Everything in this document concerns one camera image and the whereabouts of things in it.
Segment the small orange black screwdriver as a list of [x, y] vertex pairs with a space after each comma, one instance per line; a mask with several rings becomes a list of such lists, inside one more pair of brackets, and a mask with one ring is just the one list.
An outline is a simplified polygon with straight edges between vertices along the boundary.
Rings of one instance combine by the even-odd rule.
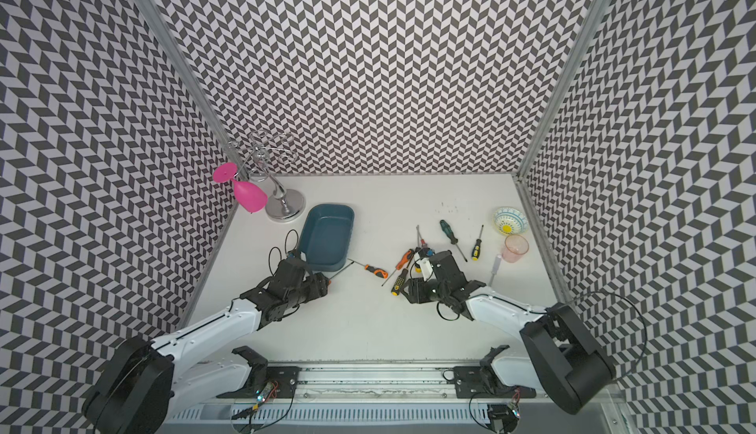
[[370, 274], [373, 274], [374, 276], [378, 276], [378, 278], [382, 278], [382, 280], [386, 280], [386, 278], [389, 278], [389, 273], [386, 270], [383, 270], [379, 267], [362, 264], [360, 262], [356, 262], [355, 260], [350, 260], [350, 263], [361, 266], [366, 272], [369, 272]]

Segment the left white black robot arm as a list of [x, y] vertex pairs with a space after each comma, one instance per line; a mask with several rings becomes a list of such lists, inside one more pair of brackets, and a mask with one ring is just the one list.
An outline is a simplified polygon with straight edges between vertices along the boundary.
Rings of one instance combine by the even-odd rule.
[[266, 402], [279, 388], [268, 361], [251, 347], [236, 347], [238, 363], [208, 356], [322, 298], [330, 280], [295, 255], [273, 276], [204, 320], [151, 341], [124, 341], [85, 394], [83, 414], [100, 433], [154, 433], [195, 404], [218, 396], [250, 395]]

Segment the long orange black screwdriver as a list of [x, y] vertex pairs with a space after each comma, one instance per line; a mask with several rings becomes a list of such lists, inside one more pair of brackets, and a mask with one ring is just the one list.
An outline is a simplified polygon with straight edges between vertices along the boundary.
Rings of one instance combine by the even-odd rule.
[[348, 270], [348, 268], [350, 268], [354, 263], [355, 262], [353, 260], [349, 260], [340, 270], [338, 270], [338, 272], [335, 272], [334, 274], [332, 274], [332, 276], [328, 276], [329, 282], [332, 282], [334, 278], [340, 276], [340, 274], [342, 274], [343, 272], [346, 272], [346, 270]]

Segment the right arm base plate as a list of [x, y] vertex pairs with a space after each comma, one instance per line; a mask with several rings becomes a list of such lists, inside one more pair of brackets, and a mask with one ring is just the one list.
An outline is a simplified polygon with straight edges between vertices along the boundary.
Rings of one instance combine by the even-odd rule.
[[455, 366], [452, 377], [446, 379], [454, 386], [458, 399], [469, 399], [477, 395], [479, 398], [507, 398], [519, 392], [524, 399], [537, 398], [537, 391], [531, 387], [505, 385], [499, 380], [493, 370], [493, 359], [502, 352], [510, 349], [510, 345], [492, 347], [489, 353], [478, 361], [478, 366]]

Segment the orange handled thin screwdriver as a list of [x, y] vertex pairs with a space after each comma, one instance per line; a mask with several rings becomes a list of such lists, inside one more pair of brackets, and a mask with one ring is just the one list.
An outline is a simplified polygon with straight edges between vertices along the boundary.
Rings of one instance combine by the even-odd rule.
[[399, 260], [399, 263], [395, 266], [395, 270], [393, 270], [392, 274], [390, 274], [389, 278], [392, 278], [396, 272], [399, 272], [410, 260], [413, 258], [413, 255], [415, 254], [415, 249], [409, 249], [405, 254], [403, 254], [403, 257]]

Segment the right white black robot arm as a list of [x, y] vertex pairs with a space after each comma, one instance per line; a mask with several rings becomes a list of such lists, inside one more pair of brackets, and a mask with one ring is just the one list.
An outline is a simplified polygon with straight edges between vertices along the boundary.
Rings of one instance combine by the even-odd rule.
[[458, 317], [488, 324], [518, 337], [526, 357], [507, 356], [508, 345], [490, 349], [480, 359], [476, 378], [490, 396], [516, 390], [542, 392], [563, 412], [578, 414], [614, 381], [613, 359], [568, 305], [550, 307], [519, 302], [493, 288], [468, 280], [449, 251], [419, 260], [421, 276], [402, 270], [392, 293], [411, 304], [435, 303]]

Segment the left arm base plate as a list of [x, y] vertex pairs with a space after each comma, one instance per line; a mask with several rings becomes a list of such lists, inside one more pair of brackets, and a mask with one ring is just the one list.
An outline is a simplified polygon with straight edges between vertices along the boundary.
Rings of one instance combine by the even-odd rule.
[[236, 347], [232, 354], [245, 360], [248, 370], [236, 390], [221, 392], [218, 399], [246, 399], [265, 402], [269, 399], [293, 399], [301, 368], [298, 366], [271, 366], [268, 359], [247, 345]]

